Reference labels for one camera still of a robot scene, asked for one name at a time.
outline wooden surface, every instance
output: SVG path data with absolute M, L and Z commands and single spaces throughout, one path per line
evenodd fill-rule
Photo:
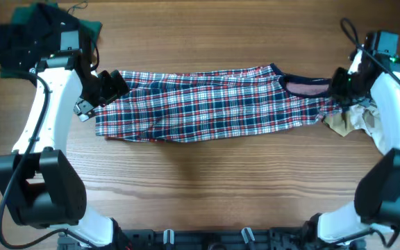
M 16 5 L 0 5 L 0 23 L 10 20 Z M 353 50 L 341 17 L 352 18 L 362 39 L 380 28 L 400 34 L 400 1 L 392 0 L 90 1 L 75 15 L 103 23 L 99 69 L 108 70 L 200 72 L 273 62 L 284 72 L 331 77 L 349 66 Z M 0 79 L 0 154 L 10 153 L 19 137 L 34 91 L 26 81 Z M 122 228 L 300 226 L 352 200 L 381 157 L 364 133 L 342 138 L 322 124 L 172 144 L 107 141 L 94 135 L 94 122 L 73 118 L 68 158 L 89 203 Z M 8 213 L 4 225 L 13 243 L 44 233 L 15 226 Z M 376 237 L 369 249 L 381 249 Z

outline green cloth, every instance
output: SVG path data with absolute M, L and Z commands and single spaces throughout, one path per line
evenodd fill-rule
M 57 3 L 47 3 L 49 6 L 58 8 Z M 12 24 L 27 24 L 28 19 L 31 17 L 33 11 L 35 10 L 36 4 L 32 3 L 29 7 L 18 7 L 15 9 L 12 15 Z M 97 42 L 100 36 L 101 27 L 103 24 L 98 21 L 87 21 L 79 20 L 81 25 L 81 30 L 90 36 L 92 41 Z M 94 52 L 95 46 L 92 44 L 92 52 Z M 10 78 L 12 75 L 8 73 L 1 72 L 1 78 Z

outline folded shirt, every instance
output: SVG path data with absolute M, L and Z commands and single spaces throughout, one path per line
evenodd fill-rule
M 133 142 L 196 142 L 315 124 L 341 112 L 330 79 L 276 65 L 189 74 L 121 72 L 131 91 L 97 108 L 96 134 Z

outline wood grain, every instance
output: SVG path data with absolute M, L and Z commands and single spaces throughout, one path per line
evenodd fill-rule
M 28 2 L 0 4 L 0 23 Z M 341 17 L 354 21 L 361 38 L 377 29 L 400 34 L 400 1 L 392 0 L 90 1 L 75 15 L 103 23 L 99 68 L 107 70 L 200 72 L 273 62 L 284 72 L 331 77 L 349 66 L 353 50 Z M 34 91 L 25 81 L 0 79 L 0 154 L 21 133 Z M 94 120 L 76 117 L 67 150 L 91 205 L 123 228 L 154 230 L 298 226 L 352 200 L 381 158 L 364 133 L 341 138 L 322 124 L 163 144 L 105 140 L 94 135 Z M 44 234 L 15 226 L 10 216 L 4 224 L 13 243 Z M 53 238 L 34 249 L 55 244 Z M 375 237 L 369 249 L 381 249 Z

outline plaid shirt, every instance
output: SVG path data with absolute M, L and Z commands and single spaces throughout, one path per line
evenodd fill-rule
M 134 142 L 196 142 L 315 124 L 340 112 L 326 97 L 293 95 L 276 66 L 190 74 L 123 71 L 131 91 L 97 108 L 96 134 Z M 328 84 L 328 79 L 306 80 Z

